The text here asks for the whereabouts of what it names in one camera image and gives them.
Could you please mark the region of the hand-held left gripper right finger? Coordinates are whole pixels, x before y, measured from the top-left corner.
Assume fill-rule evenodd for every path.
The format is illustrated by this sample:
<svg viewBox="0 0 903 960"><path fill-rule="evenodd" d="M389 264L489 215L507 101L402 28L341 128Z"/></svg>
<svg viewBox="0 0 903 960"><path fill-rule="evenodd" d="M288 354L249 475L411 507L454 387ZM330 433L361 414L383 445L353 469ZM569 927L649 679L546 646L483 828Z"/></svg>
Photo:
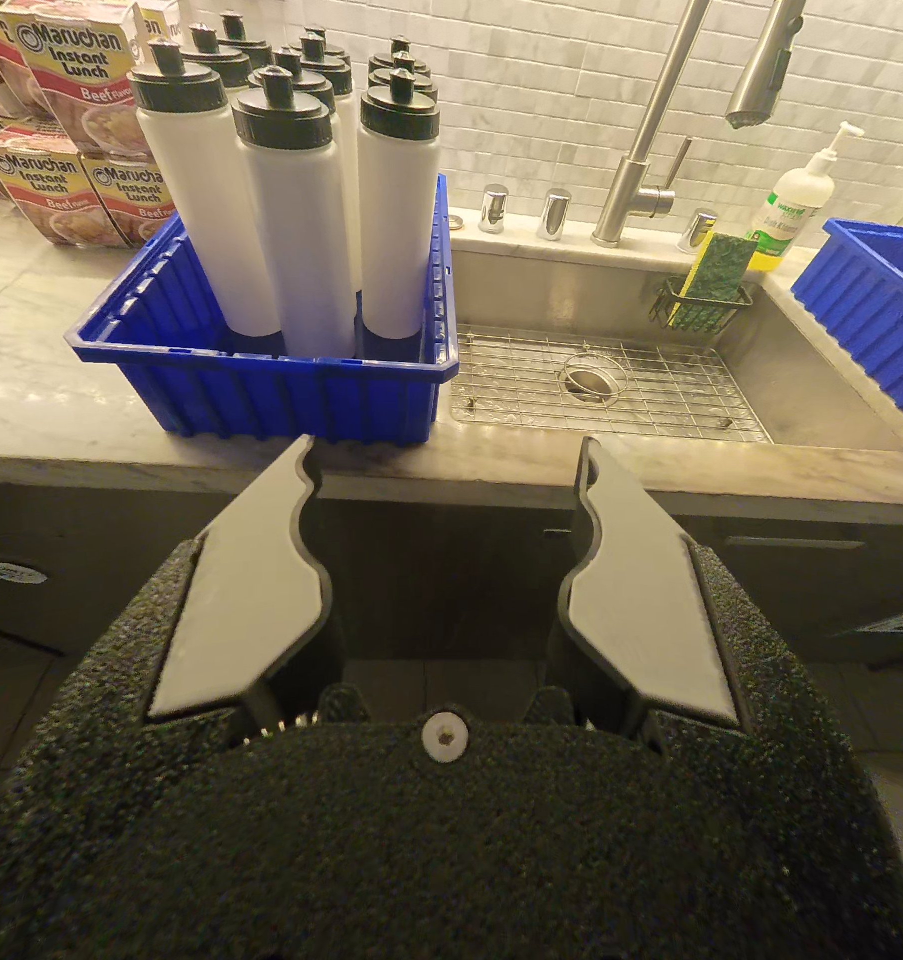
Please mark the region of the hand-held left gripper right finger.
<svg viewBox="0 0 903 960"><path fill-rule="evenodd" d="M556 685L602 732L663 712L741 732L744 702L692 538L596 438L582 441Z"/></svg>

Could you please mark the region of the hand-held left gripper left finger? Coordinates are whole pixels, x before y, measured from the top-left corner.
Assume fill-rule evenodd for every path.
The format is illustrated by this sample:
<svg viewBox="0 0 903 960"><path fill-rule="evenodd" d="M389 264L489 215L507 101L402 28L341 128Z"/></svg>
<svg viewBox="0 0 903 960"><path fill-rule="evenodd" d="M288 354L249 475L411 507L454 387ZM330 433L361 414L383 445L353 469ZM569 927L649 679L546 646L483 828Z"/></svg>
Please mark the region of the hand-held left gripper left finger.
<svg viewBox="0 0 903 960"><path fill-rule="evenodd" d="M325 626L331 578L305 545L302 511L318 482L301 436L197 539L198 553L149 703L163 722L239 706L253 724L287 724L269 680Z"/></svg>

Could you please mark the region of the blue ribbed bin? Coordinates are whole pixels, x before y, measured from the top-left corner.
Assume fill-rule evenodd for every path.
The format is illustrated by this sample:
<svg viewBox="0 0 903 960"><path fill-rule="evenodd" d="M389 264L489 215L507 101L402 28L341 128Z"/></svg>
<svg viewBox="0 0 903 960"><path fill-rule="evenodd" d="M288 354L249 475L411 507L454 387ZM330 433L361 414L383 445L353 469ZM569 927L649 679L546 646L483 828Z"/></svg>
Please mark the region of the blue ribbed bin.
<svg viewBox="0 0 903 960"><path fill-rule="evenodd" d="M792 294L903 412L903 226L829 219L824 230Z"/></svg>
<svg viewBox="0 0 903 960"><path fill-rule="evenodd" d="M435 194L421 332L406 346L355 318L353 359L242 352L174 214L68 330L85 362L116 365L165 431L260 440L425 442L459 371L448 190Z"/></svg>

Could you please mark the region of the stainless steel kitchen faucet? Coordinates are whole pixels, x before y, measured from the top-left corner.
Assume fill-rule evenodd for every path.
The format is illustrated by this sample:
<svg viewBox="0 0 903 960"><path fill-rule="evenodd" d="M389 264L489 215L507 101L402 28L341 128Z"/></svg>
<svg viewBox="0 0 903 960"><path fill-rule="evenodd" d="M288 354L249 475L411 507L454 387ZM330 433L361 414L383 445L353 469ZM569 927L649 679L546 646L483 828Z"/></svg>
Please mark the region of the stainless steel kitchen faucet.
<svg viewBox="0 0 903 960"><path fill-rule="evenodd" d="M672 185L691 148L686 137L660 186L645 186L650 151L674 92L698 39L710 1L687 1L672 42L637 126L630 150L618 162L601 213L590 236L598 246L619 246L630 217L668 215L674 206ZM725 120L733 130L767 123L778 105L794 52L794 40L804 22L804 1L775 1L731 95Z"/></svg>

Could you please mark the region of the dark base cabinet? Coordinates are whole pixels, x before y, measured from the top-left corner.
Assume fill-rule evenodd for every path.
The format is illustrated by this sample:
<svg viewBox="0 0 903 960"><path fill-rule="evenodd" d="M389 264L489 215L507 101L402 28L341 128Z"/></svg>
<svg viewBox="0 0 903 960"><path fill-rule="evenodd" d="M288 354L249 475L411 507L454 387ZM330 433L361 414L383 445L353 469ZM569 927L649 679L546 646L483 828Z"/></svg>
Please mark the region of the dark base cabinet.
<svg viewBox="0 0 903 960"><path fill-rule="evenodd" d="M0 485L0 636L79 657L231 494ZM542 661L573 565L567 508L317 497L307 545L333 587L347 659ZM903 642L858 627L903 613L903 525L673 513L807 661Z"/></svg>

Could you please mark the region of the sink drain strainer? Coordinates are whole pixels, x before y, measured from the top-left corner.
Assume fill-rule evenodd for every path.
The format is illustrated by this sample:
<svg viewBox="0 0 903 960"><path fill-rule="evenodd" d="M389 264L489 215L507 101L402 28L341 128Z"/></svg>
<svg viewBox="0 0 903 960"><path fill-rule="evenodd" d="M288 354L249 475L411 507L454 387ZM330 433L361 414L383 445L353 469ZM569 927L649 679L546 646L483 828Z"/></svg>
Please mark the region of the sink drain strainer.
<svg viewBox="0 0 903 960"><path fill-rule="evenodd" d="M584 349L565 358L558 383L578 402L609 407L626 392L631 374L605 349Z"/></svg>

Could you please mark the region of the stainless steel sink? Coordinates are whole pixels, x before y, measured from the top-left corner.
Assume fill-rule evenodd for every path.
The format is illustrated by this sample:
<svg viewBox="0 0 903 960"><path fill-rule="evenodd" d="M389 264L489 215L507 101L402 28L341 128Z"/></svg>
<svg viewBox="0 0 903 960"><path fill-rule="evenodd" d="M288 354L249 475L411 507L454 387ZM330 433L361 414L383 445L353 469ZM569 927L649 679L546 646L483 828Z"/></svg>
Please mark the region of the stainless steel sink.
<svg viewBox="0 0 903 960"><path fill-rule="evenodd" d="M903 413L802 311L788 313L748 285L754 303L726 329L661 328L650 309L658 270L547 261L470 250L453 253L458 336L464 328L710 347L772 444L903 453Z"/></svg>

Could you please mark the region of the green and yellow sponge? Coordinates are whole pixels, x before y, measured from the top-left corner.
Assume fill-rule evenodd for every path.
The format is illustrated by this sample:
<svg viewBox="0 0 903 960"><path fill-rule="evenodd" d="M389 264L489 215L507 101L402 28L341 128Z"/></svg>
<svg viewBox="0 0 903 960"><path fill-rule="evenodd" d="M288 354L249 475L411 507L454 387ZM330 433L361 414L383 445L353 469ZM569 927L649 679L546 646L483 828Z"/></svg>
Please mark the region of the green and yellow sponge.
<svg viewBox="0 0 903 960"><path fill-rule="evenodd" d="M739 302L739 288L757 240L712 230L676 294L666 324L676 330L717 332Z"/></svg>

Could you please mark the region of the cluster of black-capped bottles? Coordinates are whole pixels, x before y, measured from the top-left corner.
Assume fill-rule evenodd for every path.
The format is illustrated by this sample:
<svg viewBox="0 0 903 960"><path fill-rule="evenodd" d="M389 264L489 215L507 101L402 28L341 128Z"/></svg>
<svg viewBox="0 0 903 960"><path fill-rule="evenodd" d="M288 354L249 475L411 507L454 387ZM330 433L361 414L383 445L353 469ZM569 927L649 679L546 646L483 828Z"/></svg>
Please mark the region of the cluster of black-capped bottles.
<svg viewBox="0 0 903 960"><path fill-rule="evenodd" d="M228 328L280 333L293 358L357 354L333 115L287 69L228 99L220 75L150 41L129 73L136 115Z"/></svg>

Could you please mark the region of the yellow dish soap pump bottle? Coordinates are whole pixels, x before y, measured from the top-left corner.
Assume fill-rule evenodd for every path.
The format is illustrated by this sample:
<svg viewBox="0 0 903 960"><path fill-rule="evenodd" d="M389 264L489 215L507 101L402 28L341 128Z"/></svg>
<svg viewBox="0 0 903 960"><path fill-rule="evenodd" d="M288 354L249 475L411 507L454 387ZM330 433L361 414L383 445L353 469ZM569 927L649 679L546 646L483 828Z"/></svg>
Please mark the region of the yellow dish soap pump bottle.
<svg viewBox="0 0 903 960"><path fill-rule="evenodd" d="M749 223L746 237L755 241L755 249L748 271L767 273L780 265L806 223L835 190L831 173L839 158L842 139L865 135L859 126L843 121L827 147L815 152L804 167L791 169L779 177Z"/></svg>

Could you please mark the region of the stack of instant noodle boxes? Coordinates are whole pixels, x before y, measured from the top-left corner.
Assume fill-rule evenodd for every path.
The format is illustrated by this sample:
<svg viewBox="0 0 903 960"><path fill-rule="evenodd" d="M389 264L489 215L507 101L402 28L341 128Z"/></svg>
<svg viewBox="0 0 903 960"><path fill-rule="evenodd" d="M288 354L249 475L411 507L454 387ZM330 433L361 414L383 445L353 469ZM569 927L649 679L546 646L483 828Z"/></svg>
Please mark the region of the stack of instant noodle boxes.
<svg viewBox="0 0 903 960"><path fill-rule="evenodd" d="M131 72L182 42L179 2L0 2L0 185L50 243L143 246L174 212Z"/></svg>

